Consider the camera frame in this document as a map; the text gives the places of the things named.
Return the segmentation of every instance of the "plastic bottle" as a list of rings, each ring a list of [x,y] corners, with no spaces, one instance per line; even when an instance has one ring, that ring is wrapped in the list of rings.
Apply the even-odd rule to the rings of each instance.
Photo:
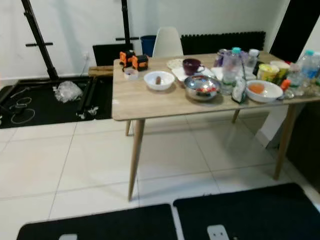
[[[310,86],[311,80],[317,75],[318,63],[313,57],[314,51],[305,51],[304,56],[298,61],[298,65],[301,68],[301,75],[303,77],[303,87],[307,88]]]
[[[315,81],[314,95],[316,95],[317,97],[320,97],[320,75]]]
[[[291,98],[302,96],[304,94],[304,91],[301,88],[301,85],[303,83],[304,77],[300,72],[300,67],[298,64],[291,63],[290,69],[287,74],[287,79],[290,80],[288,92],[291,94]]]
[[[244,66],[245,73],[247,75],[252,75],[254,72],[254,69],[256,67],[256,64],[258,62],[258,56],[259,56],[260,51],[257,49],[250,49],[249,50],[249,56],[246,61],[246,64]]]
[[[313,57],[315,58],[315,62],[316,62],[316,68],[317,68],[317,73],[316,73],[316,76],[315,77],[319,77],[320,75],[320,52],[319,51],[316,51],[314,54],[313,54]]]
[[[221,85],[221,93],[223,95],[231,95],[233,84],[236,81],[236,76],[241,68],[241,60],[239,54],[240,47],[234,47],[230,54],[225,54],[222,64],[223,79]]]

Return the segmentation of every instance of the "black foam mat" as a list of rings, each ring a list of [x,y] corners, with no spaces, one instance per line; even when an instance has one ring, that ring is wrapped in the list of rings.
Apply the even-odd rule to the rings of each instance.
[[[17,240],[177,240],[169,204],[24,225]]]
[[[319,240],[320,213],[294,183],[178,199],[185,240],[209,240],[223,225],[230,240]]]
[[[87,80],[84,80],[83,82],[76,82],[76,84],[83,90],[87,85]],[[1,89],[0,96],[5,94],[9,88],[10,86],[6,86]],[[11,95],[18,93],[23,89],[25,89],[25,86],[19,86]],[[99,77],[91,102],[93,106],[99,106],[99,110],[95,117],[87,114],[84,121],[90,121],[93,119],[110,119],[112,115],[112,94],[113,78]],[[10,106],[15,105],[19,99],[25,97],[30,97],[32,99],[27,108],[35,111],[34,118],[26,123],[14,124],[11,122],[12,115],[7,114],[2,110],[1,113],[3,114],[3,119],[0,129],[83,121],[80,117],[76,116],[80,101],[77,100],[66,103],[58,101],[55,97],[52,85],[49,84],[31,86],[30,90],[27,90],[13,98],[8,97],[3,106],[8,109]],[[22,122],[29,118],[29,113],[30,112],[27,111],[14,120],[16,122]]]

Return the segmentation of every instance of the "white bowl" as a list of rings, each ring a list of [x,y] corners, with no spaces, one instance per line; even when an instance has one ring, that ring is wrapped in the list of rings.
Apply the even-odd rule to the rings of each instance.
[[[264,90],[262,93],[258,94],[249,89],[251,84],[263,84]],[[281,97],[284,94],[282,89],[269,81],[262,81],[262,80],[251,80],[246,83],[246,93],[249,98],[252,100],[259,102],[259,103],[269,103],[273,102],[277,98]]]
[[[161,78],[161,83],[156,84],[157,77]],[[172,83],[175,81],[175,76],[166,71],[152,71],[144,76],[144,81],[149,88],[156,91],[163,91],[171,87]]]

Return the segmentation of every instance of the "tabletop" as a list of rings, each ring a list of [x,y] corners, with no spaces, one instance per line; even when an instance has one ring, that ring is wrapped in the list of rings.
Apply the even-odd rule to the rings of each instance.
[[[112,118],[116,121],[125,121],[320,101],[320,97],[315,96],[276,100],[271,103],[258,103],[247,98],[244,103],[238,104],[231,99],[231,96],[218,94],[210,101],[199,102],[187,98],[185,89],[176,82],[166,91],[149,89],[144,81],[144,75],[153,71],[171,73],[167,62],[176,58],[196,58],[210,69],[216,54],[150,58],[148,70],[139,72],[137,80],[125,79],[120,60],[116,59],[113,65]],[[261,52],[259,60],[269,63],[280,59],[269,53]]]

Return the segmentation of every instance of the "mug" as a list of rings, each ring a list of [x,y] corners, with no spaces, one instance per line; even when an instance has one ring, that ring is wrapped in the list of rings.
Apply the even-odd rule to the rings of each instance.
[[[187,58],[183,60],[182,66],[185,74],[188,76],[191,76],[195,73],[200,73],[205,70],[205,66],[203,66],[198,59],[194,58]]]

